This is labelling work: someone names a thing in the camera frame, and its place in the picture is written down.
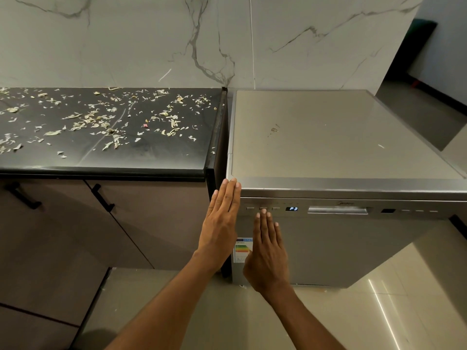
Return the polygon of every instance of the dark green object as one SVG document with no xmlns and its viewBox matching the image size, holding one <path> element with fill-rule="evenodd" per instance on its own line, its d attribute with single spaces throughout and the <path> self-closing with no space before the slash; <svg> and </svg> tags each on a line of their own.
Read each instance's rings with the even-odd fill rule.
<svg viewBox="0 0 467 350">
<path fill-rule="evenodd" d="M 385 80 L 403 80 L 418 53 L 430 38 L 438 23 L 415 18 L 397 51 Z"/>
</svg>

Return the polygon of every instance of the forearm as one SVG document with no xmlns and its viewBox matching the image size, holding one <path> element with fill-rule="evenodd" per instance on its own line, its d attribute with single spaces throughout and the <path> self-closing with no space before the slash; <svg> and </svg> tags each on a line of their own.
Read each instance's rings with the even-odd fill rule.
<svg viewBox="0 0 467 350">
<path fill-rule="evenodd" d="M 205 255 L 196 252 L 107 350 L 179 349 L 196 303 L 215 272 Z"/>
<path fill-rule="evenodd" d="M 297 350 L 345 350 L 303 305 L 292 286 L 275 290 L 265 295 L 265 299 L 276 312 Z"/>
</svg>

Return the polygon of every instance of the marble wall tile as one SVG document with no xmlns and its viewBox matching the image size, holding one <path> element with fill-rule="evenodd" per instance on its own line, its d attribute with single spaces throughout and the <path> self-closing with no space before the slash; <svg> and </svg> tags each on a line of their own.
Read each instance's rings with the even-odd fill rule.
<svg viewBox="0 0 467 350">
<path fill-rule="evenodd" d="M 249 0 L 0 0 L 0 85 L 252 87 Z"/>
<path fill-rule="evenodd" d="M 422 0 L 251 0 L 256 88 L 379 88 Z"/>
</svg>

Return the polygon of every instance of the person's left hand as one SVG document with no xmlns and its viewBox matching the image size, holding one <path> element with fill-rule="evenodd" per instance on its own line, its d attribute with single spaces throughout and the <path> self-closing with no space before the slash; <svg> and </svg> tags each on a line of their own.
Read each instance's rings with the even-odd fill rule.
<svg viewBox="0 0 467 350">
<path fill-rule="evenodd" d="M 207 209 L 197 252 L 209 255 L 215 270 L 219 270 L 224 264 L 237 240 L 235 223 L 241 190 L 242 185 L 236 178 L 232 178 L 230 182 L 224 179 L 219 191 L 214 191 Z"/>
</svg>

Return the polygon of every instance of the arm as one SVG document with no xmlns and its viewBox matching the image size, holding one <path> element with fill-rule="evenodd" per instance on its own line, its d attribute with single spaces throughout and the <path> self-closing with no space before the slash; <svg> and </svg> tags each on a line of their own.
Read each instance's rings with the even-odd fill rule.
<svg viewBox="0 0 467 350">
<path fill-rule="evenodd" d="M 215 191 L 188 264 L 136 317 L 106 350 L 179 349 L 191 314 L 213 274 L 230 255 L 237 235 L 235 220 L 241 185 L 225 179 Z"/>
<path fill-rule="evenodd" d="M 272 306 L 298 350 L 345 350 L 295 294 L 281 229 L 265 209 L 254 220 L 253 251 L 243 274 Z"/>
</svg>

